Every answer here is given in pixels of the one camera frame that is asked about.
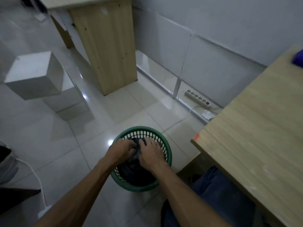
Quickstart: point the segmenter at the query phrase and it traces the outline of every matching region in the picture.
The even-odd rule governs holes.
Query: power strip
[[[204,98],[203,96],[198,95],[197,93],[195,93],[191,90],[187,90],[186,92],[184,92],[184,95],[191,98],[193,101],[200,104],[205,109],[210,109],[211,108],[211,103],[209,101],[207,101],[206,98]]]

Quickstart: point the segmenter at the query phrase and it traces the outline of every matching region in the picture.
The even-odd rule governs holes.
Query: wooden panel
[[[72,41],[71,36],[69,35],[68,31],[65,31],[53,16],[51,16],[51,19],[53,20],[65,46],[67,48],[74,48],[75,47],[74,42]]]
[[[207,153],[282,224],[303,223],[303,69],[291,48],[197,134]]]
[[[40,0],[47,9],[74,8],[110,0]]]
[[[136,81],[131,0],[79,7],[69,12],[103,94]]]

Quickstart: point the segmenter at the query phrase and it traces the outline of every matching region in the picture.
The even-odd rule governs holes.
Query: blue jeans
[[[250,227],[254,222],[255,204],[215,166],[191,189],[234,227]],[[164,218],[165,227],[180,227],[171,207]]]

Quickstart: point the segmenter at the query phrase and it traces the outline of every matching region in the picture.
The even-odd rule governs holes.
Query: green laundry basket
[[[164,152],[165,160],[169,164],[169,166],[171,166],[172,165],[172,150],[170,149],[169,143],[160,132],[158,132],[157,130],[155,130],[153,128],[150,128],[147,126],[131,127],[129,129],[123,131],[121,134],[119,134],[115,138],[114,142],[116,142],[118,139],[144,138],[144,137],[150,137],[153,140],[158,141],[162,144],[161,149]],[[158,181],[154,181],[153,183],[146,185],[146,186],[133,186],[120,176],[117,168],[115,168],[111,172],[111,176],[119,186],[121,186],[122,188],[124,188],[126,190],[132,191],[132,192],[148,191],[148,190],[155,188],[157,185],[159,185]]]

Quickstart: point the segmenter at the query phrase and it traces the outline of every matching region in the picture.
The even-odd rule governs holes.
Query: right hand
[[[146,170],[153,172],[153,168],[157,167],[159,164],[167,164],[164,158],[164,153],[161,150],[158,142],[153,139],[144,138],[146,145],[143,140],[139,140],[141,154],[139,155],[140,165]]]

